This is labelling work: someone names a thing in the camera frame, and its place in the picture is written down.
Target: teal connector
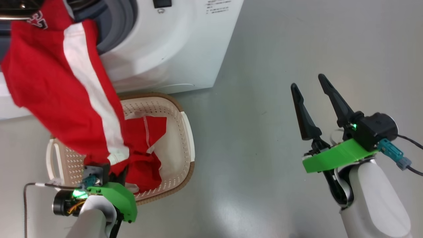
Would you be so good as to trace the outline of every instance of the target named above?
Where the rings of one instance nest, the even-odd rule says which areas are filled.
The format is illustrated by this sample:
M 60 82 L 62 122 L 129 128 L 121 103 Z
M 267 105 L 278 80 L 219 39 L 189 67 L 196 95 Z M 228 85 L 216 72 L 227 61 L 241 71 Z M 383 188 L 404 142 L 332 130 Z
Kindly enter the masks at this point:
M 96 184 L 97 178 L 94 175 L 90 175 L 82 180 L 82 190 L 85 190 L 88 187 L 92 187 Z
M 407 157 L 404 157 L 404 153 L 386 138 L 379 141 L 377 149 L 382 152 L 382 154 L 395 161 L 396 165 L 401 170 L 405 170 L 407 169 L 407 166 L 411 165 L 411 160 L 409 160 Z

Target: white stripe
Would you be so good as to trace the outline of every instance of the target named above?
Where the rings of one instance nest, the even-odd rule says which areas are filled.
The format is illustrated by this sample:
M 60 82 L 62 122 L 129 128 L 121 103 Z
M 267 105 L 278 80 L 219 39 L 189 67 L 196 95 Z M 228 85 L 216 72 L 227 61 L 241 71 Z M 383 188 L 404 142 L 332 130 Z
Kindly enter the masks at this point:
M 107 150 L 110 152 L 108 159 L 111 165 L 124 161 L 129 157 L 129 148 L 124 145 L 115 110 L 107 99 L 91 64 L 82 23 L 69 26 L 64 34 L 63 50 L 66 60 L 75 77 L 87 90 L 91 106 L 102 119 Z

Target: washing machine label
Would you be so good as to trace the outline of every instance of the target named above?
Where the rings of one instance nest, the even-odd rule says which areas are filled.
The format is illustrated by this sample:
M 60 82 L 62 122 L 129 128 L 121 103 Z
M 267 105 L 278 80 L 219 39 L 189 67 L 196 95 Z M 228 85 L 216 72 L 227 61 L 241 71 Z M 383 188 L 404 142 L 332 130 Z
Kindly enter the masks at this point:
M 206 14 L 216 14 L 229 11 L 232 0 L 208 0 L 206 4 Z

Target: black button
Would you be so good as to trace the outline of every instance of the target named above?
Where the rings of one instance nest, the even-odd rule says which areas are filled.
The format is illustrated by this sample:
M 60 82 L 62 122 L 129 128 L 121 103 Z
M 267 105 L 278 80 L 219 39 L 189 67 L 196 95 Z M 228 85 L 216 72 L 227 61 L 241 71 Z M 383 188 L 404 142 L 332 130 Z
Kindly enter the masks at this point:
M 172 6 L 172 0 L 153 0 L 154 8 L 167 8 Z

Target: orange wire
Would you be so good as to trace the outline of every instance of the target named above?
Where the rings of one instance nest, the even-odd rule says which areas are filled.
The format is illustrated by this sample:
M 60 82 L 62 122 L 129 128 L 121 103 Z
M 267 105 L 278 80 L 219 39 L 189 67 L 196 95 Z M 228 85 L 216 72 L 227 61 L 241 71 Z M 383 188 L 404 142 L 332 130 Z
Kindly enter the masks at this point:
M 83 200 L 83 201 L 80 201 L 80 202 L 78 202 L 77 204 L 75 204 L 75 205 L 73 205 L 69 210 L 68 210 L 68 213 L 69 214 L 72 214 L 75 210 L 76 210 L 76 208 L 77 207 L 79 207 L 80 205 L 82 205 L 82 204 L 84 204 L 85 203 L 85 200 Z

